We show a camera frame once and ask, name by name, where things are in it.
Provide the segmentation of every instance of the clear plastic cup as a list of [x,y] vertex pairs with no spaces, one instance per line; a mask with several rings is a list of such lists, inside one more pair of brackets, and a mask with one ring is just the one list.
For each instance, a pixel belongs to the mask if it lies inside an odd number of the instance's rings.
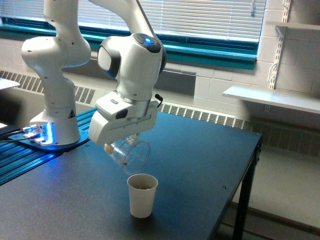
[[136,135],[104,146],[104,150],[129,176],[136,174],[143,168],[149,158],[150,149],[149,143],[140,141]]

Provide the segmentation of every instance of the white shelf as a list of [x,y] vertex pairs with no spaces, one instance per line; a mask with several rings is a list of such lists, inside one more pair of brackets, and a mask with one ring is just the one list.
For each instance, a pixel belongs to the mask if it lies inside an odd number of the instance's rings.
[[281,28],[300,29],[300,30],[315,30],[320,31],[320,25],[280,22],[280,21],[266,21],[267,25],[275,25]]
[[7,80],[0,77],[0,90],[14,88],[18,86],[20,86],[20,84],[16,81]]
[[260,104],[320,114],[320,97],[306,94],[253,86],[232,86],[224,91],[222,95]]

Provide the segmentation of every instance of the window frame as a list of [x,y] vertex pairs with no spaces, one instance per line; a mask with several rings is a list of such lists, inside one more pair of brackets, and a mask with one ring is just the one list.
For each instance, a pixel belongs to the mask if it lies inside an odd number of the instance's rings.
[[[46,21],[1,17],[1,35],[28,39],[35,36],[55,36],[56,30]],[[93,51],[110,36],[129,36],[125,30],[79,26],[82,36]],[[157,34],[162,41],[169,62],[185,65],[220,66],[253,70],[257,61],[259,42],[210,39],[193,36]]]

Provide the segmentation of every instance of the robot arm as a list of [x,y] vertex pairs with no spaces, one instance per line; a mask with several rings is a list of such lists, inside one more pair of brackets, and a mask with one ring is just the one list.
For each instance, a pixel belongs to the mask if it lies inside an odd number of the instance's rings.
[[89,1],[119,15],[131,32],[106,38],[98,50],[99,66],[118,85],[97,100],[89,137],[98,145],[111,144],[154,126],[158,102],[151,101],[152,90],[166,65],[166,50],[138,0]]
[[32,133],[41,134],[33,140],[43,146],[68,145],[80,138],[75,117],[75,86],[62,72],[62,68],[87,63],[91,56],[90,46],[78,27],[78,1],[45,0],[44,17],[57,34],[29,39],[22,46],[23,60],[43,84],[44,111],[30,122],[46,127],[43,132]]
[[131,34],[145,34],[151,36],[162,46],[162,60],[160,71],[165,68],[167,53],[162,42],[152,29],[139,0],[89,0],[89,2],[107,9],[121,17]]

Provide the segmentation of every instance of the shelf bracket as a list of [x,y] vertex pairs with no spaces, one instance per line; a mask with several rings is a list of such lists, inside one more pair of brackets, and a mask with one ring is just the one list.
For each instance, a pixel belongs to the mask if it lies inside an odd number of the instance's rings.
[[[284,7],[284,11],[283,11],[283,16],[282,16],[282,23],[287,23],[288,22],[288,18],[289,18],[289,13],[290,13],[290,6],[291,6],[291,1],[292,0],[282,0],[282,5]],[[269,82],[269,89],[270,90],[274,90],[275,86],[276,86],[276,80],[277,80],[277,76],[278,76],[278,69],[279,69],[279,65],[280,65],[280,59],[281,59],[281,54],[282,54],[282,49],[283,49],[283,45],[284,45],[284,39],[286,36],[286,27],[282,27],[282,26],[276,26],[275,27],[276,31],[279,34],[279,40],[278,40],[278,45],[275,51],[275,57],[274,57],[274,62],[271,65],[270,69],[269,69],[269,75],[268,75],[268,79],[267,81]],[[266,104],[265,108],[264,108],[265,112],[269,112],[270,111],[270,105]]]
[[285,26],[276,26],[276,31],[278,32],[280,38],[284,38],[286,34],[286,27]]

